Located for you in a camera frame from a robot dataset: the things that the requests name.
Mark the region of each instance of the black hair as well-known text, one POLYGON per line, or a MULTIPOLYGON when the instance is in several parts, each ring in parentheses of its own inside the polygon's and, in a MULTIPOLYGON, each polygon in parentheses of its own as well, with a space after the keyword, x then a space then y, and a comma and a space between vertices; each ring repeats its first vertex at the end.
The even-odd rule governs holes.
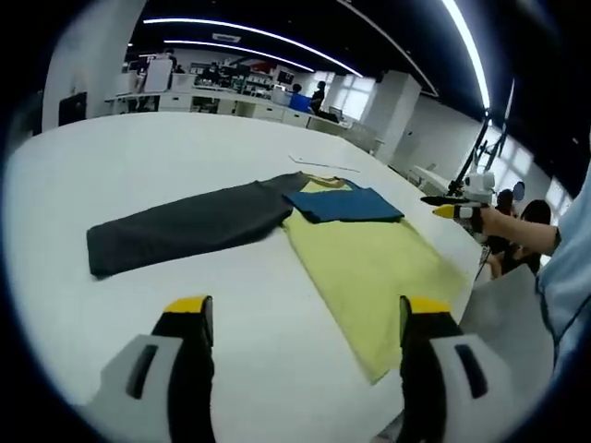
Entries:
POLYGON ((497 210, 505 215, 511 213, 513 207, 513 191, 511 189, 503 189, 497 195, 497 210))
POLYGON ((552 210, 544 200, 533 200, 525 207, 521 218, 526 222, 550 224, 552 210))

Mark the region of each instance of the black ceiling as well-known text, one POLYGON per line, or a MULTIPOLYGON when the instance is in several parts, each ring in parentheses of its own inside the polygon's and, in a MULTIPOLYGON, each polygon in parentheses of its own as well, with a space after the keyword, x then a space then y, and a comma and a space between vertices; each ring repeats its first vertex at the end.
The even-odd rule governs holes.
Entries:
MULTIPOLYGON (((480 120, 482 100, 463 41, 441 0, 348 2, 385 30, 415 61, 444 104, 480 120)), ((564 0, 455 0, 482 59, 497 122, 512 79, 516 93, 510 134, 549 174, 578 192, 589 158, 590 94, 579 72, 591 54, 588 15, 564 0), (577 145, 573 138, 579 140, 577 145)), ((150 0, 141 19, 207 18, 283 35, 359 71, 378 77, 389 69, 428 83, 382 35, 337 0, 150 0)), ((138 24, 134 51, 163 48, 163 40, 211 42, 211 33, 242 38, 242 46, 276 54, 316 70, 347 71, 294 45, 255 33, 211 25, 138 24)))

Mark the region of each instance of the yellow shirt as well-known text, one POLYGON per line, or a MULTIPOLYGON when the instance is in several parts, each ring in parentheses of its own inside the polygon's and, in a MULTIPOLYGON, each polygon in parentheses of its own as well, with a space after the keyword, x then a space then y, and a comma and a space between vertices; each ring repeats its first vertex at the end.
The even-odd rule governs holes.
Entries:
MULTIPOLYGON (((314 178, 302 190, 320 191, 314 178)), ((314 224, 294 209, 283 228, 371 384, 400 364, 400 295, 451 302, 464 284, 405 220, 314 224)))

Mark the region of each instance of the light blue shirt sleeve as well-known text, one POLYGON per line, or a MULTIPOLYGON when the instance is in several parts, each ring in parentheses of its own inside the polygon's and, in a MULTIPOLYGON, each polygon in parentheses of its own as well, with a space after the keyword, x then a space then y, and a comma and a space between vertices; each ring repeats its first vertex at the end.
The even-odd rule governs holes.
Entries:
POLYGON ((557 373, 591 318, 591 168, 579 196, 562 216, 559 231, 561 243, 539 272, 539 289, 557 344, 557 373))

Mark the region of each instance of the person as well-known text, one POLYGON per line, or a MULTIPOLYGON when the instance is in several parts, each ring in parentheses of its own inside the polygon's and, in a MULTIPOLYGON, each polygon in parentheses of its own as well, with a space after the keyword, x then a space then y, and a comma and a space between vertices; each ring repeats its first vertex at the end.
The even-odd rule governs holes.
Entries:
MULTIPOLYGON (((511 210, 509 213, 504 213, 500 210, 501 213, 507 216, 511 216, 511 210)), ((548 203, 544 200, 534 200, 524 210, 524 213, 521 216, 522 220, 527 222, 534 222, 534 223, 542 223, 542 224, 550 224, 550 219, 552 218, 552 210, 548 203)), ((497 279, 501 275, 504 275, 508 272, 511 272, 515 268, 518 268, 521 265, 526 264, 534 274, 537 274, 540 268, 540 260, 542 256, 534 251, 533 249, 527 246, 521 246, 516 243, 509 243, 508 240, 505 240, 507 245, 505 246, 504 250, 497 253, 496 255, 492 255, 488 258, 487 262, 490 265, 492 278, 497 279)))
MULTIPOLYGON (((505 215, 513 215, 513 191, 511 189, 503 189, 497 195, 497 206, 496 209, 505 214, 505 215)), ((495 235, 491 235, 485 245, 488 246, 490 249, 490 254, 496 255, 503 251, 505 251, 509 247, 509 240, 506 238, 497 237, 495 235)))
POLYGON ((164 55, 166 55, 168 58, 170 58, 173 61, 173 72, 175 72, 176 65, 178 64, 178 61, 176 60, 176 57, 175 57, 175 50, 172 48, 169 48, 166 51, 164 51, 164 55))
POLYGON ((206 69, 203 70, 203 74, 201 75, 203 79, 211 81, 211 83, 217 84, 220 81, 220 69, 218 64, 215 62, 211 62, 206 69))
POLYGON ((505 215, 513 214, 513 191, 503 189, 497 196, 497 210, 505 215))
POLYGON ((314 114, 318 114, 320 112, 320 107, 322 102, 324 102, 324 90, 326 89, 326 82, 319 81, 318 83, 318 90, 314 92, 312 95, 312 100, 310 101, 310 108, 314 111, 314 114))
POLYGON ((591 319, 591 168, 558 227, 515 219, 493 208, 481 210, 481 217, 485 234, 551 256, 537 275, 537 294, 542 317, 554 339, 554 373, 559 375, 591 319))

